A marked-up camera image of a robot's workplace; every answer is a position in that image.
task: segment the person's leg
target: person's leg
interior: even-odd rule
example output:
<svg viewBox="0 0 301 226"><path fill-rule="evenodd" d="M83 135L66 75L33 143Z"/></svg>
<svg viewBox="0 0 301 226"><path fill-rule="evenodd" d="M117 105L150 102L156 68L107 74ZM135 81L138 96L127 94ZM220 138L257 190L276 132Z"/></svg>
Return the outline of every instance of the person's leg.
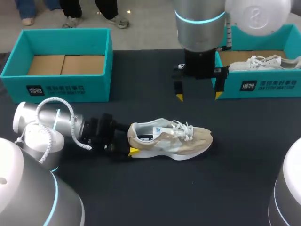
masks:
<svg viewBox="0 0 301 226"><path fill-rule="evenodd" d="M44 0L44 3L51 11L61 8L59 0Z"/></svg>
<svg viewBox="0 0 301 226"><path fill-rule="evenodd" d="M101 14L111 23L119 28L127 28L129 21L118 15L117 0L95 0Z"/></svg>
<svg viewBox="0 0 301 226"><path fill-rule="evenodd" d="M15 0L20 18L34 18L36 16L36 7L33 0Z"/></svg>
<svg viewBox="0 0 301 226"><path fill-rule="evenodd" d="M95 0L101 14L111 20L118 15L117 0Z"/></svg>
<svg viewBox="0 0 301 226"><path fill-rule="evenodd" d="M60 5L67 17L66 22L63 24L63 28L77 27L82 21L82 11L79 0L60 0Z"/></svg>

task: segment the shoe sole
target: shoe sole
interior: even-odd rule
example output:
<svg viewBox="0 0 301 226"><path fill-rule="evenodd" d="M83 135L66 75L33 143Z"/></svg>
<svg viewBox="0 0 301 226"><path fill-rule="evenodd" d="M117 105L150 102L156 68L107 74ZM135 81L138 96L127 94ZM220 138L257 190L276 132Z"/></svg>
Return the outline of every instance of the shoe sole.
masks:
<svg viewBox="0 0 301 226"><path fill-rule="evenodd" d="M210 146L211 146L211 144L207 148L202 149L202 150L192 153L192 154L173 154L173 153L166 153L166 152L161 152L161 151L140 150L139 153L132 155L132 158L153 158L153 157L161 155L161 156L170 157L177 161L182 161L182 160L194 158L194 157L198 156L199 154L204 153Z"/></svg>

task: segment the jeans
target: jeans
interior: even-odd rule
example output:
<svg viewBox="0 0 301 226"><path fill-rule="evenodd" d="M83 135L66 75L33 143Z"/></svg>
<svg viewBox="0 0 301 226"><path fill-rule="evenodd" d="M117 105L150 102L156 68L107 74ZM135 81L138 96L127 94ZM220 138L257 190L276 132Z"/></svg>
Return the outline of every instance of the jeans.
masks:
<svg viewBox="0 0 301 226"><path fill-rule="evenodd" d="M36 16L34 0L15 0L15 2L21 19L32 18ZM50 10L61 8L59 0L44 0L44 3Z"/></svg>

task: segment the black pants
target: black pants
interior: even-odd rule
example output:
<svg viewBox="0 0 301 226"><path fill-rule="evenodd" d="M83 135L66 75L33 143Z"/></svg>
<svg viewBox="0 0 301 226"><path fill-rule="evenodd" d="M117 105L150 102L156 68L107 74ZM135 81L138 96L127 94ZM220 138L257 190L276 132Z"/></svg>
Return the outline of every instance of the black pants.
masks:
<svg viewBox="0 0 301 226"><path fill-rule="evenodd" d="M95 0L99 11L108 20L113 19L118 15L117 0ZM65 16L79 18L82 15L79 0L60 0L62 10Z"/></svg>

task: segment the cardboard insert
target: cardboard insert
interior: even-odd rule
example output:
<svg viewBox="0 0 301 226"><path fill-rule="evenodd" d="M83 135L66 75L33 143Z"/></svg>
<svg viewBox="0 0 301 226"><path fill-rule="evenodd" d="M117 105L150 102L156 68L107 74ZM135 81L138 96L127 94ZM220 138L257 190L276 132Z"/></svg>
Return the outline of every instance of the cardboard insert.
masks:
<svg viewBox="0 0 301 226"><path fill-rule="evenodd" d="M103 74L104 60L102 55L34 56L27 75Z"/></svg>
<svg viewBox="0 0 301 226"><path fill-rule="evenodd" d="M234 62L244 62L250 59L252 56L257 57L270 57L272 55L278 55L284 59L286 58L285 52L282 50L265 50L265 51L224 51L220 52L222 65L228 66Z"/></svg>

